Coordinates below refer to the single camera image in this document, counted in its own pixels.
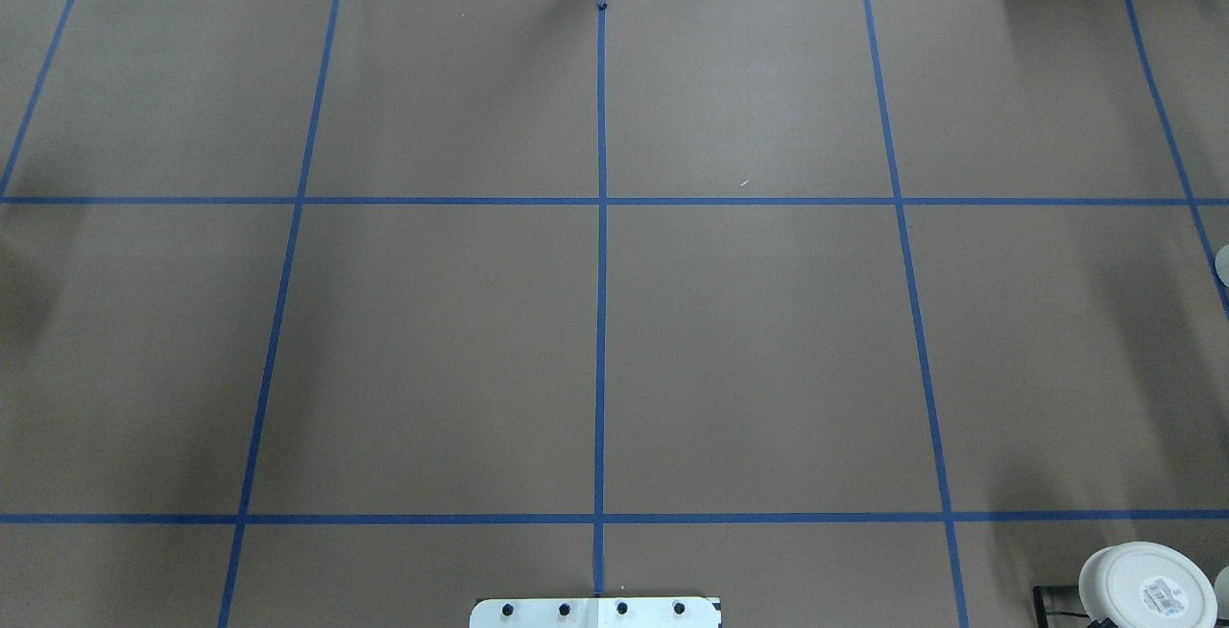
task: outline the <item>blue grid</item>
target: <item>blue grid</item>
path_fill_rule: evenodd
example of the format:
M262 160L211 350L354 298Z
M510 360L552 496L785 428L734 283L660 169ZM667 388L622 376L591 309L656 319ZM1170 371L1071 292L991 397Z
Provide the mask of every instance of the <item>blue grid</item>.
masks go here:
M1229 199L1198 199L1191 187L1181 152L1174 138L1172 125L1156 86L1149 64L1148 52L1143 42L1139 20L1133 0L1125 0L1126 12L1141 60L1144 80L1154 100L1158 119L1170 147L1174 167L1185 192L1184 199L1062 199L1062 198L909 198L901 192L896 166L896 147L892 139L891 117L887 106L882 66L879 55L879 42L875 32L871 0L863 0L865 7L866 32L870 42L871 66L875 76L875 88L879 100L880 120L886 151L887 168L891 177L891 198L611 198L607 190L606 170L606 1L597 2L597 198L369 198L369 195L307 195L307 178L311 171L312 150L315 147L316 128L324 98L324 86L328 76L329 55L333 33L337 25L340 0L332 0L328 28L324 37L324 49L321 54L320 74L316 95L312 103L311 120L304 146L302 166L299 187L295 195L272 195L272 198L248 198L248 195L5 195L12 178L15 165L25 141L26 130L33 117L44 81L52 68L52 60L59 47L74 2L66 0L58 21L55 33L48 47L43 65L39 69L29 102L22 116L12 150L0 176L0 204L150 204L151 206L172 206L172 204L293 204L290 231L286 240L286 252L281 269L281 281L278 288L273 324L262 376L256 417L253 419L248 457L243 473L240 506L235 515L192 515L192 514L0 514L0 525L206 525L234 526L231 555L227 565L222 603L219 612L219 626L229 622L230 607L237 581L240 558L242 554L243 533L247 526L466 526L466 525L585 525L592 527L592 583L594 592L603 589L603 526L614 525L707 525L707 524L943 524L951 565L954 597L961 628L967 628L968 614L964 594L960 567L960 552L956 541L957 522L1057 522L1057 521L1109 521L1109 520L1229 520L1229 510L1050 510L1050 511L956 511L951 505L948 483L943 438L939 414L935 407L934 387L930 381L930 366L925 344L925 327L917 281L913 272L912 248L909 245L906 208L913 206L1172 206L1190 209L1191 218L1207 257L1212 281L1214 283L1227 317L1229 317L1229 299L1225 290L1217 283L1213 252L1201 208L1229 206ZM492 515L253 515L249 514L252 485L259 456L261 436L264 428L269 388L273 380L274 363L280 338L281 318L285 312L286 292L294 264L295 246L302 209L306 206L328 206L329 204L526 204L526 206L551 206L551 204L580 204L596 206L599 211L597 240L597 300L596 300L596 366L595 366L595 410L594 410L594 512L592 514L492 514ZM688 206L689 204L755 204L755 206L891 206L895 209L900 235L901 254L908 286L909 306L913 317L913 331L917 340L918 364L923 392L927 402L932 447L935 461L935 474L941 501L940 511L919 512L762 512L762 514L607 514L605 511L605 387L606 387L606 248L610 206Z

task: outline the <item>white bracket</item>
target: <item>white bracket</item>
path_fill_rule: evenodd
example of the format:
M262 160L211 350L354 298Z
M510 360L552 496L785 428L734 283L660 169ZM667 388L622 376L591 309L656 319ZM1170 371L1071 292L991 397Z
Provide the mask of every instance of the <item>white bracket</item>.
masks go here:
M469 628L721 628L721 601L707 597L484 600Z

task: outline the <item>horizontal blue line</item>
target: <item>horizontal blue line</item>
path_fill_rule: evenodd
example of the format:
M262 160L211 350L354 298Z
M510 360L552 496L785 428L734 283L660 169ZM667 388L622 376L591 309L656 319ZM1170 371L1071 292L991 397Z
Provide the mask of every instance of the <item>horizontal blue line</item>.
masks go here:
M297 204L295 195L5 195L4 204ZM494 206L891 206L884 195L817 195L817 198L499 198L499 195L305 195L302 204L494 204ZM1061 199L999 195L908 195L907 206L1188 206L1186 199ZM1229 199L1195 199L1200 206L1229 206Z
M943 522L940 512L608 512L607 525L748 525L782 522Z
M587 512L477 515L193 515L125 512L6 512L0 525L591 525ZM956 522L1063 522L1079 520L1229 520L1229 509L954 511ZM608 512L607 525L773 525L943 522L939 511L917 512Z
M591 525L587 512L490 515L248 515L249 525Z
M1062 522L1072 520L1229 520L1229 510L1015 510L952 512L956 522Z

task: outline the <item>vertical blue line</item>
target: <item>vertical blue line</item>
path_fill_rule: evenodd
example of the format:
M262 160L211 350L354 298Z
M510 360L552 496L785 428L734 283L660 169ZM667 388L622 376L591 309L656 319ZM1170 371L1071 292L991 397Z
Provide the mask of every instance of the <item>vertical blue line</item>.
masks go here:
M0 195L9 189L9 181L12 178L12 170L17 167L17 156L21 152L22 143L26 143L26 129L29 129L29 120L34 117L34 107L38 106L38 97L43 95L43 82L47 81L47 73L52 69L52 60L55 59L55 50L60 47L60 38L64 27L69 23L69 15L73 12L73 4L76 0L66 0L64 11L60 12L60 21L55 25L55 33L52 34L52 43L47 47L47 55L43 58L43 68L38 71L34 81L34 90L29 93L29 102L26 103L26 113L21 117L21 125L17 125L17 138L12 141L12 150L9 151L9 161L4 165L4 176L0 177Z
M286 235L286 254L281 261L281 283L278 285L278 300L273 308L273 327L269 331L269 347L264 356L264 374L261 377L261 394L256 403L256 418L252 423L252 440L247 449L247 465L243 469L243 488L240 494L238 521L235 524L235 536L231 541L230 563L226 567L226 585L222 589L222 603L218 614L218 627L226 628L230 622L231 601L235 597L235 581L238 576L238 560L243 552L243 532L247 521L248 505L252 501L252 483L256 479L256 462L261 453L261 436L264 433L264 417L269 406L269 388L273 385L273 365L278 356L278 343L281 339L281 318L286 310L286 292L290 290L290 273L294 268L295 247L299 242L299 225L302 221L304 200L307 195L307 177L311 172L311 156L316 145L316 124L320 122L321 103L324 102L324 81L328 77L328 60L333 52L333 32L337 28L337 10L342 0L333 0L328 12L328 28L324 33L324 52L321 52L320 74L316 76L316 97L312 100L311 120L307 124L307 139L304 145L302 167L299 170L299 192L295 198L294 214L290 216L290 234Z
M597 359L594 391L594 595L605 589L606 553L606 0L597 1Z
M968 628L968 608L965 601L965 580L960 569L960 549L956 543L956 524L951 514L951 492L948 487L948 462L943 453L943 435L939 430L939 409L934 403L934 383L930 381L930 355L925 347L925 327L922 324L922 305L918 301L917 277L913 273L913 251L909 246L908 224L905 219L905 200L901 195L901 178L896 170L896 146L892 139L892 122L887 113L887 93L884 90L884 69L879 59L879 38L875 34L875 15L870 0L862 0L866 11L866 33L870 41L870 60L875 71L875 90L879 95L879 120L884 128L884 146L887 150L887 172L892 181L892 199L896 200L896 230L901 240L901 257L905 261L905 280L908 283L909 308L913 312L913 337L918 347L918 366L922 370L922 390L925 394L927 419L930 423L930 447L934 451L934 469L939 479L939 500L943 505L944 532L948 536L948 562L951 565L951 585L956 599L956 616L961 628Z
M1174 138L1174 127L1170 124L1169 113L1165 112L1165 103L1160 98L1160 90L1156 88L1156 79L1152 73L1152 64L1148 60L1148 50L1144 47L1144 37L1139 32L1139 18L1136 15L1134 0L1127 2L1127 18L1131 20L1131 32L1136 37L1136 50L1139 52L1139 64L1144 69L1144 80L1148 81L1148 90L1152 93L1153 103L1156 107L1156 116L1160 117L1160 128L1165 131L1165 143L1169 144L1169 155L1174 159L1174 167L1177 168L1177 178L1182 183L1186 194L1186 204L1191 209L1191 218L1195 221L1195 230L1200 234L1200 243L1203 246L1203 256L1208 262L1208 270L1212 274L1212 284L1217 286L1220 296L1220 308L1224 310L1225 318L1229 318L1229 296L1225 296L1225 288L1217 277L1215 252L1208 240L1208 231L1203 227L1203 218L1200 215L1200 206L1195 202L1195 189L1191 187L1191 178L1186 175L1186 165L1182 161L1182 152L1177 150L1177 139Z

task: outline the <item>label with qr code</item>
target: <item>label with qr code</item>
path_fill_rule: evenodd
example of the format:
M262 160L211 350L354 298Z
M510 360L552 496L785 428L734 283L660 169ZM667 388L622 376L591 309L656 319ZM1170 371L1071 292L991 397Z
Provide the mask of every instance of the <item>label with qr code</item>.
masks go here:
M1187 599L1182 586L1169 578L1156 575L1139 586L1139 599L1148 611L1165 618L1177 618L1186 613Z

